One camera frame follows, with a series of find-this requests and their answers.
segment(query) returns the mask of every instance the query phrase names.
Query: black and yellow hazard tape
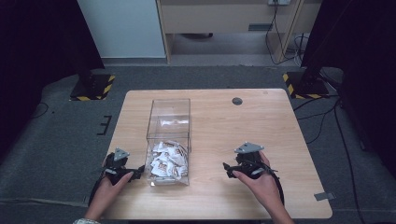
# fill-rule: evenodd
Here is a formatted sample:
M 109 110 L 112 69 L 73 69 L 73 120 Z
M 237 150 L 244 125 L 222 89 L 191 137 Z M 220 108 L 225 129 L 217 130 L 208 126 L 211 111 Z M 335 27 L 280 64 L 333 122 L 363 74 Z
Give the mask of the black and yellow hazard tape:
M 291 99 L 318 99 L 322 97 L 329 97 L 328 94 L 298 94 L 295 92 L 295 89 L 290 82 L 288 74 L 283 74 L 283 80 L 286 83 L 286 87 L 288 88 Z
M 77 96 L 70 96 L 70 101 L 90 101 L 90 100 L 104 100 L 106 99 L 108 92 L 113 85 L 113 81 L 116 76 L 109 76 L 106 85 L 104 86 L 103 92 L 100 95 L 89 96 L 89 95 L 77 95 Z

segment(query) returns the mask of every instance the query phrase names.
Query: crumpled white paper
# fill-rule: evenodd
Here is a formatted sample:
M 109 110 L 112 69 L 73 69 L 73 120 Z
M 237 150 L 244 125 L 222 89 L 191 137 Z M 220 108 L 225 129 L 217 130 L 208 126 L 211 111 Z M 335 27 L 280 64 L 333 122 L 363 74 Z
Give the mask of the crumpled white paper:
M 187 150 L 175 141 L 160 142 L 153 148 L 154 159 L 151 173 L 156 176 L 170 176 L 180 179 L 188 174 Z

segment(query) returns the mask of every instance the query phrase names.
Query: black curtain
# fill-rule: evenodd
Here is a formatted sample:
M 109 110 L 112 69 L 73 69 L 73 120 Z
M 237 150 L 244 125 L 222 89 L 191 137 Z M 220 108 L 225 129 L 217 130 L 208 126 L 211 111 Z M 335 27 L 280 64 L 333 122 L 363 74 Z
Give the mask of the black curtain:
M 344 71 L 338 92 L 362 146 L 377 152 L 396 177 L 395 22 L 393 0 L 323 0 L 303 66 Z
M 1 158 L 46 85 L 94 68 L 104 65 L 77 1 L 0 0 Z

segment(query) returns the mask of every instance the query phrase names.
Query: human hand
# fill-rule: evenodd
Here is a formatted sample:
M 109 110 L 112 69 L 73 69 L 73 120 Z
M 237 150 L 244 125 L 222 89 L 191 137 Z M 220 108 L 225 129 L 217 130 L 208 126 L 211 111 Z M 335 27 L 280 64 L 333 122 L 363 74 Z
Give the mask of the human hand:
M 133 172 L 124 175 L 114 186 L 111 184 L 110 179 L 105 176 L 93 196 L 91 205 L 85 214 L 85 218 L 99 221 L 101 215 L 114 203 L 116 197 L 120 194 L 132 175 Z
M 264 153 L 262 151 L 259 153 L 262 162 L 271 167 Z M 262 175 L 257 179 L 251 179 L 238 171 L 233 171 L 233 174 L 253 192 L 256 199 L 268 211 L 275 223 L 294 223 L 280 200 L 276 182 L 270 174 L 262 172 Z

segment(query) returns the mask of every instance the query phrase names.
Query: black stand base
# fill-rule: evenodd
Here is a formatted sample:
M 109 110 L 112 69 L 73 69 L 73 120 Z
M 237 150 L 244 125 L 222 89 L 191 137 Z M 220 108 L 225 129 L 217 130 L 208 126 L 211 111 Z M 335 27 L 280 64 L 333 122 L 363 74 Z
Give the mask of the black stand base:
M 107 97 L 114 78 L 115 76 L 112 75 L 92 75 L 92 81 L 90 81 L 89 85 L 84 85 L 81 79 L 79 79 L 70 94 L 70 100 L 103 100 Z
M 303 83 L 303 74 L 304 72 L 288 72 L 283 75 L 291 98 L 312 99 L 329 97 L 329 91 L 322 80 L 316 79 L 311 83 Z

